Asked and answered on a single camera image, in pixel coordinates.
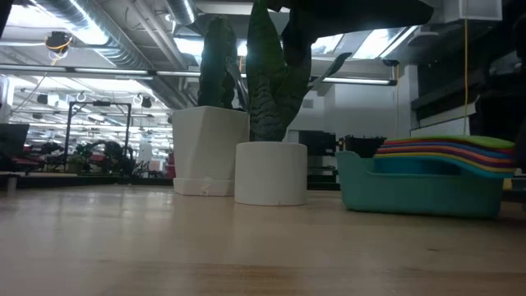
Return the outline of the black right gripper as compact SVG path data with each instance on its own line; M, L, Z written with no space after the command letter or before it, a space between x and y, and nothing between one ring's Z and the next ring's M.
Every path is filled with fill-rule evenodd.
M279 12L289 9L289 21L282 31L284 60L299 66L311 54L313 41L300 20L298 0L266 0L267 7ZM316 2L311 32L316 37L355 31L423 25L434 8L421 0L320 0Z

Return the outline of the purple measuring cup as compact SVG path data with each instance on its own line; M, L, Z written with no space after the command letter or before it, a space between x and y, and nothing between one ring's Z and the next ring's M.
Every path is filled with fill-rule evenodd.
M504 157L494 157L487 156L483 154L478 154L475 152L467 150L444 150L444 149L405 149L401 150L396 149L380 149L376 152L378 155L388 155L388 154L403 154L403 155L434 155L434 156L443 156L443 157L456 157L457 159L466 159L473 160L477 162L487 162L490 164L514 164L514 160L508 155Z

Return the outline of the green measuring cup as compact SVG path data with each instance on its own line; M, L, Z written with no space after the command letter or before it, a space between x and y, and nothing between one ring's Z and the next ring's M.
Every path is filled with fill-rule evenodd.
M489 136L420 136L401 139L387 139L385 140L385 144L407 144L424 141L462 143L466 145L481 146L486 147L487 149L495 150L511 150L515 147L515 143L512 141L502 140L499 138Z

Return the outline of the teal plastic basket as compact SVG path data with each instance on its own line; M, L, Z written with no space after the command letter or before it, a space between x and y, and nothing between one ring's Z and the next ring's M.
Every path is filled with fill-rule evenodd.
M494 219L503 181L457 175L376 173L374 160L352 151L336 154L342 201L349 210L405 215Z

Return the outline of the striped green snake plant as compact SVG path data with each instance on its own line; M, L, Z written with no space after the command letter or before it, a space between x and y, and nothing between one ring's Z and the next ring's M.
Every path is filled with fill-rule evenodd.
M249 115L250 140L282 141L305 95L335 74L351 55L341 53L313 80L311 54L299 66L289 66L267 1L255 0L248 26L246 80L242 79L236 60L227 58L227 70L236 84L242 108Z

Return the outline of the tall green cactus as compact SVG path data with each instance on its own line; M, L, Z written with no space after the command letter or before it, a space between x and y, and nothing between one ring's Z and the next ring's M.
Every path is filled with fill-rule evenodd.
M198 105L233 107L235 82L227 70L227 58L237 57L237 37L226 16L215 16L204 35L201 53Z

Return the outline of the black equipment case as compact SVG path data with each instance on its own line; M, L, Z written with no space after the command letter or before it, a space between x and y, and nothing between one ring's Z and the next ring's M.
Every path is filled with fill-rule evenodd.
M308 156L334 156L336 135L322 131L300 131L299 143L307 147Z

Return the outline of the black crate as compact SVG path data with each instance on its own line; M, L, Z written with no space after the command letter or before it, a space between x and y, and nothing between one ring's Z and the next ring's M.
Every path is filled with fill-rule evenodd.
M385 142L384 137L355 137L347 135L343 139L344 149L358 154L361 158L372 158Z

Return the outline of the white round plant pot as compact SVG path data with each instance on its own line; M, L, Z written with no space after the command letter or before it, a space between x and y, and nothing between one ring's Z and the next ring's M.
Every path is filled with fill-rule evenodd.
M236 146L234 201L251 206L307 203L307 147L250 141Z

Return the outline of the white angular plant pot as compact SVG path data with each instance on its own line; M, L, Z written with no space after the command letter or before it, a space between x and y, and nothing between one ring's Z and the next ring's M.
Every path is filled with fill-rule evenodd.
M236 146L247 142L244 111L202 106L173 113L174 190L184 196L231 197Z

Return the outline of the white whiteboard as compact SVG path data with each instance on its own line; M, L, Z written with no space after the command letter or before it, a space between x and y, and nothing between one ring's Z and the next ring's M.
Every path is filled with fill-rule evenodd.
M453 118L446 121L423 119L410 131L411 137L422 136L468 136L470 134L469 118Z

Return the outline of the black background robot arms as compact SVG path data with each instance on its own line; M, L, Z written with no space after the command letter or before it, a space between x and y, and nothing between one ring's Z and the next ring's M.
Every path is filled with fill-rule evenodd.
M16 161L22 171L135 177L139 172L133 149L115 141L78 144L73 151L55 142L28 146Z

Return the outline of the dark monitor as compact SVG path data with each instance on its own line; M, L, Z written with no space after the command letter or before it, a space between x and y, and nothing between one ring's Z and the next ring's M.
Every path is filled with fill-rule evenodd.
M21 154L29 128L29 124L0 123L0 156Z

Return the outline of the black rack frame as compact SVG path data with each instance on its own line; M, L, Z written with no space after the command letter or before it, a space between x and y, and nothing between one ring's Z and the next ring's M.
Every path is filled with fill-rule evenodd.
M71 128L72 128L72 119L86 105L92 105L96 107L111 107L111 106L127 107L127 112L125 113L127 117L127 125L125 127L125 141L124 141L124 147L121 149L121 154L123 157L127 157L130 160L132 160L133 150L129 146L130 127L131 127L131 118L132 118L132 105L130 103L113 103L113 102L104 101L104 100L96 100L92 102L73 101L69 103L69 108L68 108L68 113L67 113L67 127L66 127L66 135L65 135L64 153L62 157L63 164L67 165L67 164L79 163L83 165L84 163L86 163L85 157L83 155L81 155L81 160L70 161L70 158L69 158L69 142L70 142L70 134L71 134Z

